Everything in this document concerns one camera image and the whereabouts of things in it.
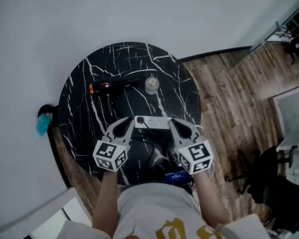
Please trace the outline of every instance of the person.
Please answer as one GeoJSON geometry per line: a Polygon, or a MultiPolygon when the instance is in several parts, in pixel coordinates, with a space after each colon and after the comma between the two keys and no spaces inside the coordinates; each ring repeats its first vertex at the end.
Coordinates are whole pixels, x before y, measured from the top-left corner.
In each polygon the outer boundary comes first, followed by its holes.
{"type": "Polygon", "coordinates": [[[206,172],[193,175],[199,206],[184,189],[163,183],[129,187],[119,199],[117,172],[105,172],[92,228],[66,221],[58,239],[225,238],[214,229],[228,213],[206,172]]]}

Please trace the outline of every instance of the round table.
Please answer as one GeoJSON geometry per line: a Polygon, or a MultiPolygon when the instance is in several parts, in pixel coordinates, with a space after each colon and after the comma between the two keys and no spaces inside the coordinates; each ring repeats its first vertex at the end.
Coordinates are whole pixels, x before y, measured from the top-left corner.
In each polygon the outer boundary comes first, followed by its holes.
{"type": "MultiPolygon", "coordinates": [[[[59,102],[59,126],[67,150],[91,175],[102,179],[104,170],[92,156],[97,140],[108,127],[101,99],[91,95],[89,84],[102,77],[135,76],[137,87],[112,96],[116,118],[163,116],[200,123],[200,99],[194,80],[168,52],[139,42],[116,43],[103,47],[84,58],[72,71],[63,87],[59,102]],[[145,92],[145,80],[154,76],[160,88],[154,95],[145,92]]],[[[167,144],[171,137],[157,133],[165,144],[139,135],[130,142],[128,159],[119,170],[119,184],[129,185],[157,179],[173,165],[167,144]]]]}

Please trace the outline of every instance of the white t-shirt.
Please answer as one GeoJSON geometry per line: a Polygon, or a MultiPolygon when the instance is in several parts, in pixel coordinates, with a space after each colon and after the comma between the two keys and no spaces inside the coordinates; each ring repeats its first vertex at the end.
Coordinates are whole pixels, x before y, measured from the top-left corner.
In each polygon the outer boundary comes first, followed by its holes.
{"type": "MultiPolygon", "coordinates": [[[[224,239],[202,219],[194,199],[184,190],[148,183],[125,190],[118,200],[120,220],[114,239],[224,239]]],[[[109,239],[105,232],[66,222],[58,239],[109,239]]]]}

